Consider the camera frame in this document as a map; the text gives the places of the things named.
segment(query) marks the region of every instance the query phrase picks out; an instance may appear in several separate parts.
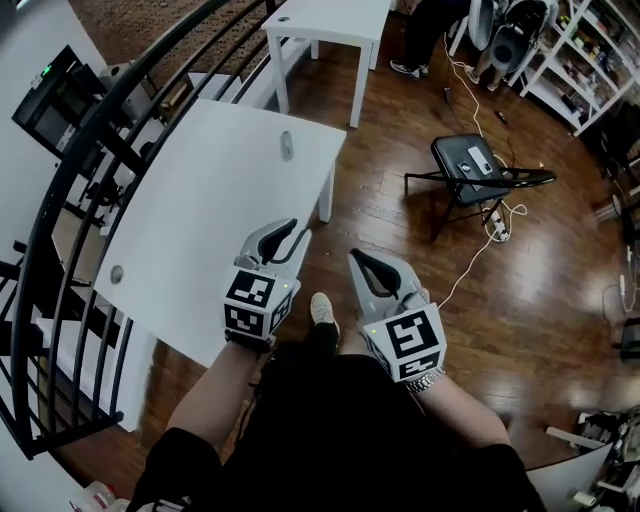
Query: black shoe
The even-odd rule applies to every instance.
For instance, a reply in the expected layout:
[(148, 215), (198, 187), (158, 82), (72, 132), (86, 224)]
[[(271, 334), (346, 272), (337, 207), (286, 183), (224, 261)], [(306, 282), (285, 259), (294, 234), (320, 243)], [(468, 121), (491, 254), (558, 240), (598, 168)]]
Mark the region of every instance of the black shoe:
[(411, 69), (402, 64), (399, 60), (392, 60), (389, 62), (391, 69), (393, 69), (397, 73), (402, 73), (403, 75), (407, 75), (413, 80), (418, 80), (420, 78), (420, 68)]

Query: black shirt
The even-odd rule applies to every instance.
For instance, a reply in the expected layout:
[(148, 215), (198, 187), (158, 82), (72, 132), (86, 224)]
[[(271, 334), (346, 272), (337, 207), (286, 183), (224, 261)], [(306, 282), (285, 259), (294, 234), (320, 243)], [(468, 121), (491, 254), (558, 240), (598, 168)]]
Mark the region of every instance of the black shirt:
[(202, 439), (166, 432), (147, 458), (129, 510), (161, 499), (187, 510), (271, 504), (544, 510), (511, 447), (458, 449), (404, 386), (366, 356), (270, 363), (224, 466)]

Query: silver watch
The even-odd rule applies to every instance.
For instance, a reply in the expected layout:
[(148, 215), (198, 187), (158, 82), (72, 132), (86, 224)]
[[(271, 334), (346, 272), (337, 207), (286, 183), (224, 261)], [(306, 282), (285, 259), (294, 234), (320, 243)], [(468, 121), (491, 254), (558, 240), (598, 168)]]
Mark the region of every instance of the silver watch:
[(445, 373), (444, 368), (434, 368), (433, 370), (429, 370), (419, 379), (412, 380), (410, 382), (405, 381), (404, 385), (407, 386), (407, 389), (411, 391), (411, 393), (420, 393), (420, 391), (429, 389), (436, 379)]

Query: black sleeve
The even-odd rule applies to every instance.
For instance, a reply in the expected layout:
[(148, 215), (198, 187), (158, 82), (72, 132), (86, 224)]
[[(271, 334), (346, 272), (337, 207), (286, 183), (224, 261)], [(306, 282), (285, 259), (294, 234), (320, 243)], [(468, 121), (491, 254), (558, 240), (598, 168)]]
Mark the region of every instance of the black sleeve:
[(496, 444), (461, 454), (459, 469), (473, 502), (495, 512), (544, 512), (516, 451)]
[(143, 505), (159, 500), (197, 508), (219, 480), (221, 471), (213, 446), (185, 430), (172, 428), (149, 452), (127, 512), (137, 512)]

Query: cable on floor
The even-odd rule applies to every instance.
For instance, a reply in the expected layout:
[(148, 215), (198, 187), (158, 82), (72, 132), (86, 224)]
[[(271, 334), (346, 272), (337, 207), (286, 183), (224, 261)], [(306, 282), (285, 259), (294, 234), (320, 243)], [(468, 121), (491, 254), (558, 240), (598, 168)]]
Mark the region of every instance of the cable on floor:
[[(466, 67), (466, 64), (464, 62), (461, 61), (454, 61), (451, 56), (449, 55), (449, 49), (447, 47), (447, 36), (445, 34), (444, 36), (444, 51), (445, 54), (447, 56), (447, 58), (449, 59), (449, 62), (451, 62), (451, 67), (453, 69), (454, 74), (458, 77), (458, 80), (460, 80), (462, 82), (462, 84), (465, 86), (465, 88), (467, 89), (467, 91), (469, 91), (469, 94), (471, 95), (471, 98), (473, 98), (473, 101), (475, 101), (476, 103), (476, 110), (473, 114), (473, 120), (476, 123), (476, 126), (478, 127), (478, 133), (480, 134), (481, 137), (484, 137), (483, 133), (482, 133), (482, 128), (480, 127), (480, 123), (478, 122), (478, 112), (480, 110), (480, 102), (476, 99), (476, 97), (474, 96), (473, 92), (471, 91), (471, 89), (469, 88), (469, 86), (467, 85), (467, 83), (465, 82), (465, 80), (458, 75), (458, 72), (456, 71), (456, 67)], [(513, 165), (515, 165), (515, 161), (516, 161), (516, 153), (513, 150), (513, 148), (511, 147), (510, 144), (510, 140), (509, 137), (511, 136), (511, 131), (509, 131), (509, 135), (507, 136), (507, 145), (509, 146), (509, 148), (511, 149), (511, 152), (513, 154)], [(504, 161), (504, 159), (498, 155), (495, 154), (493, 155), (494, 157), (496, 157), (498, 160), (500, 160), (500, 162), (502, 162), (502, 165), (504, 167), (507, 167), (506, 162)], [(491, 244), (491, 242), (498, 242), (498, 243), (504, 243), (507, 240), (509, 240), (511, 238), (511, 233), (513, 232), (513, 215), (521, 215), (521, 216), (525, 216), (527, 215), (529, 212), (527, 211), (527, 207), (523, 204), (519, 204), (514, 208), (511, 208), (508, 204), (506, 204), (504, 201), (502, 202), (502, 204), (504, 205), (504, 207), (509, 210), (509, 225), (507, 226), (505, 224), (505, 229), (507, 230), (507, 238), (502, 240), (500, 238), (500, 236), (498, 236), (496, 238), (496, 234), (498, 233), (498, 230), (496, 229), (493, 233), (489, 233), (489, 229), (487, 228), (487, 224), (484, 225), (484, 229), (487, 233), (487, 236), (489, 237), (489, 239), (487, 240), (487, 243), (485, 243), (479, 250), (478, 252), (476, 252), (473, 255), (473, 258), (471, 258), (471, 261), (469, 262), (469, 266), (467, 267), (467, 269), (462, 273), (462, 275), (456, 280), (456, 282), (453, 284), (453, 287), (451, 288), (451, 291), (449, 292), (449, 295), (447, 295), (447, 297), (440, 302), (440, 304), (438, 304), (438, 309), (440, 309), (442, 306), (444, 306), (447, 301), (453, 296), (453, 293), (456, 291), (456, 288), (458, 287), (458, 284), (460, 283), (460, 281), (462, 281), (467, 274), (469, 274), (469, 272), (471, 272), (471, 268), (473, 267), (474, 262), (476, 261), (476, 259), (478, 258), (478, 256), (480, 256), (480, 254), (482, 254), (482, 252), (489, 247), (489, 245)], [(484, 213), (485, 211), (490, 211), (489, 208), (483, 208), (482, 212)]]
[(447, 34), (444, 35), (444, 53), (447, 56), (447, 59), (449, 59), (449, 62), (451, 62), (451, 66), (453, 67), (453, 74), (458, 77), (458, 80), (460, 80), (462, 82), (462, 85), (464, 85), (467, 91), (469, 91), (469, 94), (473, 98), (473, 101), (476, 102), (476, 111), (473, 113), (473, 120), (475, 121), (476, 126), (478, 127), (478, 133), (480, 134), (481, 137), (484, 137), (482, 133), (482, 128), (480, 128), (480, 123), (478, 122), (478, 112), (480, 111), (480, 103), (478, 102), (476, 97), (473, 95), (473, 92), (467, 85), (467, 82), (465, 82), (464, 79), (456, 71), (456, 67), (464, 68), (466, 67), (466, 64), (462, 61), (453, 60), (449, 55), (449, 48), (447, 47)]

